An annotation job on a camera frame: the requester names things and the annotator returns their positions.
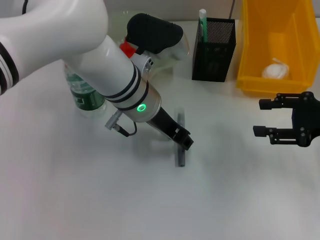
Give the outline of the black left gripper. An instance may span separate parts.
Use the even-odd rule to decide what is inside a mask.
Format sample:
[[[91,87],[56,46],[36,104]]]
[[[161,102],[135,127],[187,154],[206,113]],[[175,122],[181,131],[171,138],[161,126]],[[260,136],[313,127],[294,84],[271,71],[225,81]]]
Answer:
[[[178,124],[162,107],[147,123],[173,140],[185,151],[188,151],[194,143],[190,137],[190,132]]]

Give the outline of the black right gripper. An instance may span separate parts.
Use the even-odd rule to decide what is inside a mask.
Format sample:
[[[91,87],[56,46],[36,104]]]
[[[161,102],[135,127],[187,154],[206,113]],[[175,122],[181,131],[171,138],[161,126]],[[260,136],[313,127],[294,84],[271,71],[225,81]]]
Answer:
[[[274,100],[260,99],[261,110],[289,108],[292,110],[293,128],[253,126],[256,137],[269,137],[271,145],[310,146],[320,136],[320,101],[311,91],[299,93],[277,93]]]

